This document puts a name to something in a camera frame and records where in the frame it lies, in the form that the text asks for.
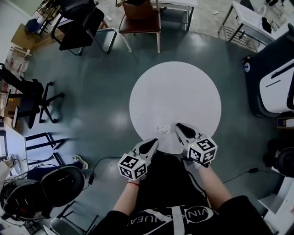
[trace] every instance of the white wall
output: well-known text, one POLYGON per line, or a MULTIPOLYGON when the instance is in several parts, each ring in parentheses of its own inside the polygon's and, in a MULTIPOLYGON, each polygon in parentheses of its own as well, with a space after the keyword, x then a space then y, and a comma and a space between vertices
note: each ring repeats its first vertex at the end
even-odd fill
POLYGON ((31 16, 8 0, 0 0, 0 63, 4 63, 11 39, 21 23, 26 24, 31 16))

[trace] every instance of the chair seat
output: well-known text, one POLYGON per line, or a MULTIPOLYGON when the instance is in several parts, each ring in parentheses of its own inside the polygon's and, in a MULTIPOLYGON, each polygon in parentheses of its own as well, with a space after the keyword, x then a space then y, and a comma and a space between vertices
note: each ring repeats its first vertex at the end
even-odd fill
POLYGON ((136 33, 153 33, 161 30, 161 21, 159 11, 153 11, 154 14, 148 19, 132 20, 124 15, 120 26, 120 34, 136 34, 136 33))

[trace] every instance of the white desk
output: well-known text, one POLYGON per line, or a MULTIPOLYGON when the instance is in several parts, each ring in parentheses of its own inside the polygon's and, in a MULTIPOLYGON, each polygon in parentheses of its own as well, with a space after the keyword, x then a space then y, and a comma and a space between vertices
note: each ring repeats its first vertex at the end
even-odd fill
POLYGON ((259 201, 268 209, 264 220, 278 230, 279 235, 286 234, 294 224, 294 179, 285 177, 277 195, 271 194, 259 201))
POLYGON ((136 82, 130 96, 130 118, 143 140, 157 138, 158 150, 180 154, 183 145, 175 124, 188 123, 212 136, 221 118, 221 99, 213 81, 199 68, 183 62, 161 63, 136 82), (156 132, 156 125, 171 126, 171 133, 156 132))
MULTIPOLYGON (((152 5, 156 4, 156 0, 151 0, 152 5)), ((159 0, 160 7, 166 7, 170 9, 176 9, 187 12, 187 25, 186 31, 189 31, 194 7, 197 7, 197 0, 159 0)))
POLYGON ((220 33, 221 29, 224 27, 228 17, 230 16, 232 10, 235 9, 236 14, 239 18, 239 26, 236 31, 233 33, 229 42, 233 40, 236 34, 242 29, 246 32, 246 34, 251 35, 261 41, 269 44, 276 39, 275 34, 273 31, 268 33, 262 27, 262 17, 261 15, 257 14, 256 12, 248 9, 247 7, 233 1, 223 23, 221 24, 218 33, 220 33))
POLYGON ((21 172, 24 173, 28 171, 28 161, 27 161, 27 151, 26 151, 26 140, 25 138, 16 132, 11 127, 4 124, 4 129, 6 132, 6 144, 7 144, 7 154, 15 154, 21 161, 21 172))

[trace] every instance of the cardboard box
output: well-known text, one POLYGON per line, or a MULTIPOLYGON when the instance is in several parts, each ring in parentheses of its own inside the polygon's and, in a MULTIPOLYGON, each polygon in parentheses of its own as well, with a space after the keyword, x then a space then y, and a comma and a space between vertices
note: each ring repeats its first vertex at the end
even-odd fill
POLYGON ((20 106, 21 98, 10 98, 8 105, 4 107, 4 117, 13 118, 16 107, 20 106))
POLYGON ((293 119, 294 117, 278 117, 277 118, 277 129, 294 129, 294 127, 287 126, 287 120, 293 119))
MULTIPOLYGON (((12 127, 13 118, 4 117, 4 124, 6 124, 7 126, 13 128, 12 127)), ((17 126, 15 128, 13 128, 13 129, 16 130, 19 134, 21 134, 21 131, 22 131, 22 122, 21 122, 21 120, 18 120, 17 126)))

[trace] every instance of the gray concrete floor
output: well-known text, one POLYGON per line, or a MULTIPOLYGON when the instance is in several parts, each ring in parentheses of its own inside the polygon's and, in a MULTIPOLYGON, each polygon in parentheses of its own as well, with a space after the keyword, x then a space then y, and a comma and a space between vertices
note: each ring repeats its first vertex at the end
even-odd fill
MULTIPOLYGON (((53 117, 59 119, 58 124, 39 124, 37 116, 33 128, 24 126, 23 134, 52 132, 55 139, 68 138, 57 150, 65 163, 71 163, 75 154, 88 161, 90 167, 103 157, 121 157, 141 141, 129 115, 129 98, 135 82, 154 65, 180 61, 202 69, 219 91, 222 115, 213 136, 219 149, 212 167, 220 179, 226 181, 250 168, 265 169, 262 157, 266 143, 276 137, 277 131, 275 120, 257 118, 249 110, 241 60, 251 52, 221 39, 167 29, 161 33, 160 54, 154 34, 130 35, 128 39, 133 54, 119 35, 109 55, 93 45, 85 48, 81 57, 75 57, 59 51, 58 44, 34 53, 25 78, 38 79, 44 86, 53 81, 55 85, 48 96, 63 92, 65 98, 49 107, 53 117)), ((45 147, 29 151, 28 158, 49 157, 51 153, 51 148, 45 147)), ((78 203, 73 208, 77 213, 69 219, 82 228, 90 225, 95 214, 105 216, 122 192, 126 179, 119 175, 116 163, 101 162, 95 169, 94 184, 76 199, 78 203)), ((257 200, 276 190, 280 180, 276 174, 246 174, 227 187, 234 196, 248 196, 263 213, 257 200)), ((55 208, 52 216, 59 211, 55 208)))

